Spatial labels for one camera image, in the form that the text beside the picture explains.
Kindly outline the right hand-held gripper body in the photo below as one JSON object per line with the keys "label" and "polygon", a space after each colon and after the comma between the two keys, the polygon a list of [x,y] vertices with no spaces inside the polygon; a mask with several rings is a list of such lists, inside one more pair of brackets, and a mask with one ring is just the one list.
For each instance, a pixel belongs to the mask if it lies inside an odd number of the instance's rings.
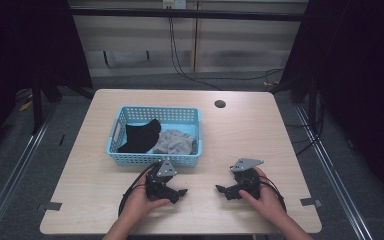
{"label": "right hand-held gripper body", "polygon": [[255,167],[263,164],[263,160],[240,158],[232,167],[234,180],[237,182],[233,191],[245,190],[255,199],[260,197],[260,180],[259,174]]}

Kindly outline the person's left hand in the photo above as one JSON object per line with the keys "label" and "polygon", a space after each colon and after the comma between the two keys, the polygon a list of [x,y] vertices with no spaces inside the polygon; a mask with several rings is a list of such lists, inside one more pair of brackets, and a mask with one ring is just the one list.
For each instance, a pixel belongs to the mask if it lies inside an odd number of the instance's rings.
{"label": "person's left hand", "polygon": [[124,208],[120,214],[132,222],[143,220],[151,211],[170,204],[169,199],[149,200],[146,194],[146,175],[143,175],[134,184]]}

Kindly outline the black metal stand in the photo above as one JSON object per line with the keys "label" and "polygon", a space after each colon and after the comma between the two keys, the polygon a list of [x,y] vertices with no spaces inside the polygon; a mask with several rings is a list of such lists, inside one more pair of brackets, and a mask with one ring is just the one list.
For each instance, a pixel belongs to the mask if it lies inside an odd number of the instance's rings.
{"label": "black metal stand", "polygon": [[33,103],[33,113],[34,113],[34,126],[32,130],[32,134],[36,135],[43,123],[42,95],[41,95],[40,81],[37,78],[34,78],[32,81],[32,103]]}
{"label": "black metal stand", "polygon": [[312,131],[316,131],[316,105],[317,105],[317,86],[314,77],[311,78],[309,88],[309,107],[308,107],[308,120],[309,126]]}

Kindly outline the black horizontal frame bar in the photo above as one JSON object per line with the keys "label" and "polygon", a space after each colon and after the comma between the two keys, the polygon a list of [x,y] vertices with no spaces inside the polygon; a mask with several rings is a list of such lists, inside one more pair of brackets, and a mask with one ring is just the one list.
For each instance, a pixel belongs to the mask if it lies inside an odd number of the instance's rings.
{"label": "black horizontal frame bar", "polygon": [[176,9],[125,9],[125,8],[87,8],[73,7],[72,15],[83,16],[119,16],[119,17],[160,17],[160,18],[194,18],[194,19],[228,19],[301,22],[304,14],[235,12],[211,10],[176,10]]}

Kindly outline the grey cloth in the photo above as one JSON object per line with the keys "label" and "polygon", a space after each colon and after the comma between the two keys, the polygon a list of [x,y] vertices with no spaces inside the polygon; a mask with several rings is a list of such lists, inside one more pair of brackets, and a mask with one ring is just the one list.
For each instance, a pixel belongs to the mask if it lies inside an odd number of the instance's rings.
{"label": "grey cloth", "polygon": [[194,136],[175,129],[168,129],[159,135],[153,152],[169,155],[191,155],[197,151]]}

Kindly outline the person's right hand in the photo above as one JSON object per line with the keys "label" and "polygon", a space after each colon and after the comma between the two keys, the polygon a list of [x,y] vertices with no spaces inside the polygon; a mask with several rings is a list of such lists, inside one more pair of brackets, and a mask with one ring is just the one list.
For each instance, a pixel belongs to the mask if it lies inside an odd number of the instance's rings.
{"label": "person's right hand", "polygon": [[267,221],[274,225],[279,225],[286,216],[276,192],[270,186],[265,173],[258,167],[254,167],[260,180],[260,198],[256,199],[245,190],[240,190],[239,194],[244,200],[253,206],[253,208]]}

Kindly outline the black cloth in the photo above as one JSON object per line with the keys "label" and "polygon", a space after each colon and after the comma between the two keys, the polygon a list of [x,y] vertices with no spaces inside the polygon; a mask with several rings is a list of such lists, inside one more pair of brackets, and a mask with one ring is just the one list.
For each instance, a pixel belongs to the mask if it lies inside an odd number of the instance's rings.
{"label": "black cloth", "polygon": [[118,148],[119,153],[146,153],[159,140],[161,124],[157,119],[151,120],[143,126],[126,126],[127,141]]}

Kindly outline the white wall socket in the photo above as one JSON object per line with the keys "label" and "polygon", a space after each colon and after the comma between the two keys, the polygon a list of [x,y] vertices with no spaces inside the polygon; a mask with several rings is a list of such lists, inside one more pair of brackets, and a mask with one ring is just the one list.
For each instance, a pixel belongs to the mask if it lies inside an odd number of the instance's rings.
{"label": "white wall socket", "polygon": [[162,5],[164,9],[177,9],[177,10],[187,9],[186,0],[162,0]]}

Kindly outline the black curtain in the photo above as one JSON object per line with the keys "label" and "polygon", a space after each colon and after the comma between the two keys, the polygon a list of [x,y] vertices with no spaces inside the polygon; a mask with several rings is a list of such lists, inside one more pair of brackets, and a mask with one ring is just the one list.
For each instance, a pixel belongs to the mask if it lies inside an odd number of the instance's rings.
{"label": "black curtain", "polygon": [[22,89],[93,87],[68,0],[0,0],[0,131]]}
{"label": "black curtain", "polygon": [[308,0],[280,84],[315,85],[384,184],[384,0]]}

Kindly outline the blue plastic basket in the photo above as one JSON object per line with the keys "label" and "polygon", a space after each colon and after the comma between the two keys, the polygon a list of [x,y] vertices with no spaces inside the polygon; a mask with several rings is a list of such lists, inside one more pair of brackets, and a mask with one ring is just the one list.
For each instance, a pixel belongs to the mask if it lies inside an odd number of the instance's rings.
{"label": "blue plastic basket", "polygon": [[[196,153],[191,155],[157,154],[153,152],[153,148],[146,153],[118,152],[118,148],[127,141],[127,125],[143,126],[153,119],[157,119],[161,124],[160,134],[168,129],[175,129],[194,136],[197,142]],[[106,152],[120,166],[147,165],[169,159],[174,166],[195,167],[202,153],[202,145],[202,117],[198,108],[121,106],[108,138]]]}

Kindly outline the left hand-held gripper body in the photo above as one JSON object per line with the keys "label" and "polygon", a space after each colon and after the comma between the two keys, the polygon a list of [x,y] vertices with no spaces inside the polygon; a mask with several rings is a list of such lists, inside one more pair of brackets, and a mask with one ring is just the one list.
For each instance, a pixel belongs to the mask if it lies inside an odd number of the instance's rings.
{"label": "left hand-held gripper body", "polygon": [[159,161],[146,176],[146,194],[150,200],[167,199],[172,188],[167,187],[177,171],[169,160]]}

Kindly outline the grey tape strip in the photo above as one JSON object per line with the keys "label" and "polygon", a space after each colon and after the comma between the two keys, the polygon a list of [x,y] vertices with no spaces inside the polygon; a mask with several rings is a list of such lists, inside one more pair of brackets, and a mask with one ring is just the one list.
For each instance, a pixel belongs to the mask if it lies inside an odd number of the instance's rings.
{"label": "grey tape strip", "polygon": [[314,206],[315,208],[322,206],[322,202],[319,199],[304,198],[300,202],[302,206]]}
{"label": "grey tape strip", "polygon": [[41,203],[37,206],[36,210],[40,212],[46,211],[59,211],[62,204],[57,202]]}

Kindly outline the metal floor rail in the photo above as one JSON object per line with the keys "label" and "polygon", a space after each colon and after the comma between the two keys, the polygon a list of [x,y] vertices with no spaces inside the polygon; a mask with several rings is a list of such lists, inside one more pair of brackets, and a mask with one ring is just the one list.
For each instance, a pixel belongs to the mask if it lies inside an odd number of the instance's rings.
{"label": "metal floor rail", "polygon": [[345,187],[320,137],[310,128],[309,116],[304,107],[298,105],[296,107],[296,112],[300,122],[304,125],[311,147],[314,149],[319,161],[321,162],[321,165],[324,168],[324,171],[357,238],[359,240],[373,240],[373,236],[370,233],[365,220]]}
{"label": "metal floor rail", "polygon": [[5,212],[12,201],[12,198],[17,191],[17,188],[27,171],[27,168],[40,145],[49,122],[53,118],[55,111],[58,109],[58,104],[51,104],[43,122],[39,123],[39,127],[35,127],[28,134],[28,141],[23,145],[22,152],[17,158],[14,168],[6,178],[3,186],[0,188],[0,222],[5,215]]}

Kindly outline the yellow floor item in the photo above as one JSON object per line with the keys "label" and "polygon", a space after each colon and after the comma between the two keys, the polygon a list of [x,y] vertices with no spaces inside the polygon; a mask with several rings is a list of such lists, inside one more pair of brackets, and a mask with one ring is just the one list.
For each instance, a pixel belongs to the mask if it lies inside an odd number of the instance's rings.
{"label": "yellow floor item", "polygon": [[33,95],[30,94],[21,99],[21,106],[18,108],[20,112],[27,110],[33,104]]}

